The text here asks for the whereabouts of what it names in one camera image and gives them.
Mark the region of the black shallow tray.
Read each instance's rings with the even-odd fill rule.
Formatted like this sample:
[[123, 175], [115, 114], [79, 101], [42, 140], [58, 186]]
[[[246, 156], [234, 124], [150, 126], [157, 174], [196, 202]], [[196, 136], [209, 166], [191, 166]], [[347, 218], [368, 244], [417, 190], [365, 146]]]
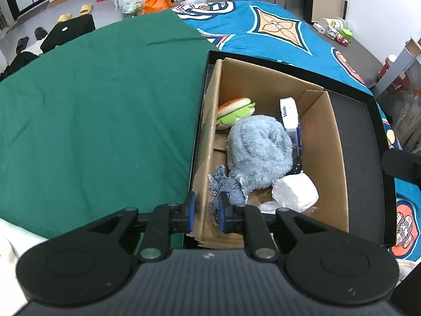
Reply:
[[202, 115], [205, 85], [219, 59], [233, 58], [320, 84], [330, 96], [343, 149], [348, 192], [347, 232], [386, 247], [395, 243], [395, 181], [383, 171], [381, 160], [388, 150], [383, 121], [373, 97], [345, 83], [302, 68], [251, 56], [210, 51], [201, 91]]

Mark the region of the brown cardboard box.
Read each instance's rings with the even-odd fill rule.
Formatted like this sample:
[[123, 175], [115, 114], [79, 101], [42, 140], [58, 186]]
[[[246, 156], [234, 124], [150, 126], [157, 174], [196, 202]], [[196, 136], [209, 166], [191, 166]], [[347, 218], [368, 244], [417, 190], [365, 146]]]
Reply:
[[235, 98], [250, 98], [257, 114], [280, 117], [280, 99], [292, 97], [298, 105], [303, 141], [303, 170], [315, 184], [319, 199], [311, 218], [349, 230], [348, 192], [338, 125], [329, 93], [318, 83], [296, 78], [233, 58], [215, 63], [205, 85], [191, 189], [196, 193], [196, 215], [191, 236], [204, 248], [238, 249], [243, 238], [223, 234], [211, 222], [212, 199], [208, 176], [226, 162], [227, 134], [215, 129], [219, 105]]

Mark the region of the white soft wad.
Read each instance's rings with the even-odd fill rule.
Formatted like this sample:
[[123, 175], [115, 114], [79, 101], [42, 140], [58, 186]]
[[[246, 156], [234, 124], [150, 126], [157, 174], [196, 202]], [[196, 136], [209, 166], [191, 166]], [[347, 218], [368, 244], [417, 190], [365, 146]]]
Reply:
[[310, 177], [305, 173], [298, 173], [276, 180], [272, 188], [272, 197], [280, 207], [301, 213], [318, 202], [319, 194]]

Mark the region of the yellow slipper left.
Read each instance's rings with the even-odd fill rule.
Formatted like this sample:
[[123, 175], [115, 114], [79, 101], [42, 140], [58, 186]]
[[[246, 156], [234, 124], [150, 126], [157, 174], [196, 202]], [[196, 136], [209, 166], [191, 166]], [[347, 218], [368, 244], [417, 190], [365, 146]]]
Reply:
[[61, 14], [61, 16], [58, 17], [57, 24], [61, 24], [63, 22], [66, 22], [68, 20], [72, 19], [72, 13], [68, 14]]

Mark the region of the hamburger plush toy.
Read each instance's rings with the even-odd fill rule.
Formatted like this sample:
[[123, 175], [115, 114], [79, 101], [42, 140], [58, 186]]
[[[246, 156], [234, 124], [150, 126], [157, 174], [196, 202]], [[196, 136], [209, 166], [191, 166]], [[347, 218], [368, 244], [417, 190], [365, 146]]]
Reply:
[[241, 119], [253, 115], [255, 103], [249, 98], [236, 98], [219, 106], [216, 112], [216, 130], [229, 129]]

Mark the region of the grey mattress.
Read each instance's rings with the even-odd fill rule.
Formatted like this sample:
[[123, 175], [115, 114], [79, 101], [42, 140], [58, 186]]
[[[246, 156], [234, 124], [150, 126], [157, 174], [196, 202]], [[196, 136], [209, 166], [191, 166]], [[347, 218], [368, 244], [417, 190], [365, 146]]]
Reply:
[[382, 64], [356, 40], [340, 45], [312, 24], [305, 25], [305, 37], [317, 62], [316, 72], [364, 91], [376, 83]]

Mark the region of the yellow slipper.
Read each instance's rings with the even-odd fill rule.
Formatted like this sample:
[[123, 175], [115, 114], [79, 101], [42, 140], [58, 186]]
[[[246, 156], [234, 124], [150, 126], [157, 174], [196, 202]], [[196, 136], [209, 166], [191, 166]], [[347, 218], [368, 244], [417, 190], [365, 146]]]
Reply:
[[72, 19], [72, 13], [68, 14], [61, 14], [61, 16], [58, 17], [57, 24], [61, 24], [63, 22], [66, 22], [68, 20]]
[[80, 16], [89, 15], [92, 12], [93, 4], [84, 4], [79, 11]]

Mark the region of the white grey side table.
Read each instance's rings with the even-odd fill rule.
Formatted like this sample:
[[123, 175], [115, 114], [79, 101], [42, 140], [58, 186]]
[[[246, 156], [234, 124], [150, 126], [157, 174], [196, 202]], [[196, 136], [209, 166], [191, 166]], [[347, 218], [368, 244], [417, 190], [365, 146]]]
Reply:
[[379, 97], [390, 84], [403, 72], [405, 71], [420, 54], [420, 40], [415, 41], [413, 38], [405, 44], [405, 47], [397, 56], [395, 61], [391, 64], [388, 70], [386, 70], [383, 77], [376, 83], [372, 88], [373, 95]]

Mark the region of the yellow slipper right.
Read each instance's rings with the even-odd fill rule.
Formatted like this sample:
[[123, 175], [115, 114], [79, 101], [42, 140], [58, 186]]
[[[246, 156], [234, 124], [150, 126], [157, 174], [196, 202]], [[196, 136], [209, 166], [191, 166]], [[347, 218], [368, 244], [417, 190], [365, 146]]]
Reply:
[[79, 11], [80, 16], [89, 15], [92, 12], [93, 4], [84, 4]]

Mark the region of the green cup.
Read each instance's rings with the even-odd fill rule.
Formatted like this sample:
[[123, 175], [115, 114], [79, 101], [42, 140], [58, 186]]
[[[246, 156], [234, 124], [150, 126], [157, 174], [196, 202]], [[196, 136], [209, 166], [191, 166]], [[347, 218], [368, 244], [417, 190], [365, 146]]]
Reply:
[[344, 38], [347, 38], [347, 39], [351, 39], [353, 37], [353, 32], [350, 29], [346, 29], [346, 28], [341, 29], [340, 33]]

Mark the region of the blue denim fish toy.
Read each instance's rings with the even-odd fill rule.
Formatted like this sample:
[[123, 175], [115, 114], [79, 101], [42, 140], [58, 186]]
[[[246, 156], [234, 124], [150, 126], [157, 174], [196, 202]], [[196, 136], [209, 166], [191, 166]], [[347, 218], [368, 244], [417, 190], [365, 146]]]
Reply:
[[209, 202], [209, 211], [211, 222], [215, 227], [219, 227], [219, 196], [222, 192], [227, 193], [230, 204], [244, 206], [247, 204], [248, 196], [243, 187], [243, 179], [237, 176], [226, 174], [225, 166], [219, 165], [213, 174], [208, 175], [209, 192], [211, 200]]

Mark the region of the tissue pack white purple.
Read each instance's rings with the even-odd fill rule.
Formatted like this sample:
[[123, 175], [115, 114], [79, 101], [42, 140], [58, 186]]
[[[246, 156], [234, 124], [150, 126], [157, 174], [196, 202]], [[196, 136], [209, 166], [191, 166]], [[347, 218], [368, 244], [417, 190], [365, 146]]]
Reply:
[[293, 157], [301, 158], [303, 152], [301, 129], [299, 113], [294, 98], [287, 97], [280, 99], [280, 115], [284, 129], [293, 145]]

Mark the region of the light blue fluffy towel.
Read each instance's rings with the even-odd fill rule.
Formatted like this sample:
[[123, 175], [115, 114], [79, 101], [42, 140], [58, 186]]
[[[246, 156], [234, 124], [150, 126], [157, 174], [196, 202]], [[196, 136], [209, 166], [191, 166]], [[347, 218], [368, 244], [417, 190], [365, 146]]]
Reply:
[[226, 147], [230, 175], [242, 181], [246, 194], [269, 187], [293, 167], [292, 141], [272, 116], [238, 121], [229, 131]]

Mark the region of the green cloth sheet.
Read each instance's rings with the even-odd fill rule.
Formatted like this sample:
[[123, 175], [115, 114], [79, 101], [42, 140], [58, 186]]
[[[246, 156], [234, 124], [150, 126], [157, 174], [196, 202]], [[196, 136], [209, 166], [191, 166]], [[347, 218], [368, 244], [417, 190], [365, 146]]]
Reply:
[[1, 217], [53, 238], [188, 190], [205, 37], [174, 12], [104, 26], [1, 83]]

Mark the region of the blue patterned blanket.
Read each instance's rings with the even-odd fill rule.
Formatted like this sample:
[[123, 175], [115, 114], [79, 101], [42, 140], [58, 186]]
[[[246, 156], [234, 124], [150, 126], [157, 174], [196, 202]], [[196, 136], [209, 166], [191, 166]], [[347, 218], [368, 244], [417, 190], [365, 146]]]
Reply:
[[[339, 49], [309, 24], [275, 4], [257, 1], [182, 4], [173, 11], [219, 50], [301, 67], [370, 93]], [[395, 180], [396, 243], [400, 260], [420, 260], [420, 189]]]

